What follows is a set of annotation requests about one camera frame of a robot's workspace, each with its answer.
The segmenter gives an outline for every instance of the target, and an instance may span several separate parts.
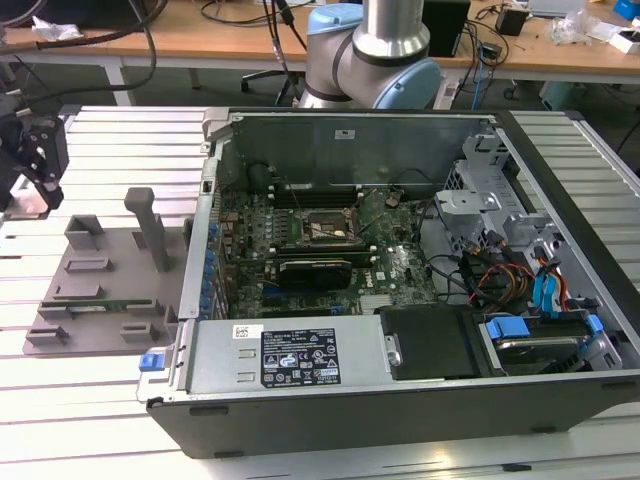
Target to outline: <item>black plastic cover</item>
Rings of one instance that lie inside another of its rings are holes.
[[[440,304],[383,307],[382,329],[394,336],[402,363],[395,380],[493,376],[473,310]]]

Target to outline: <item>side panel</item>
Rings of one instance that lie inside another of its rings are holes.
[[[224,403],[156,399],[147,411],[188,456],[222,458],[563,431],[638,396],[638,380]]]

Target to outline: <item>blue cable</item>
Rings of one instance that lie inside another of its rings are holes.
[[[476,109],[476,102],[478,100],[478,93],[480,92],[480,84],[482,83],[482,67],[484,66],[484,54],[482,53],[482,47],[480,47],[480,75],[478,83],[476,83],[476,93],[473,95],[473,103],[471,104],[471,110]]]

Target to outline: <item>computer case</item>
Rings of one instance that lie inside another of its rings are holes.
[[[430,57],[455,56],[470,6],[470,0],[425,0],[422,23],[431,33]]]

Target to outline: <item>floor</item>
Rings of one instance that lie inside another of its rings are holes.
[[[148,70],[130,68],[131,80],[143,78]],[[53,91],[59,91],[87,85],[104,86],[106,77],[99,67],[36,65],[36,75]],[[250,73],[231,70],[203,70],[200,72],[203,88],[192,90],[189,76],[182,69],[159,69],[153,80],[136,91],[138,105],[204,105],[204,106],[271,106],[282,86],[284,77],[261,79],[251,83],[249,93],[240,92],[240,78]],[[28,95],[46,93],[44,87],[34,75],[20,67],[17,72],[18,83],[24,86]],[[504,98],[504,90],[511,86],[508,81],[495,81],[481,105],[483,110],[518,109],[543,110],[538,92],[542,84],[522,82],[518,85],[515,99]],[[291,103],[291,96],[284,104]],[[467,110],[471,107],[472,93],[462,92],[454,109]],[[85,93],[64,96],[65,104],[113,105],[113,96],[107,92]],[[576,103],[574,110],[581,112],[596,131],[614,149],[629,128],[640,118],[637,106],[640,105],[640,88],[624,86],[620,91],[601,85],[587,85],[583,97]],[[59,105],[48,101],[37,105],[37,111],[54,112]],[[640,168],[640,130],[626,143],[621,152],[622,158],[634,169]]]

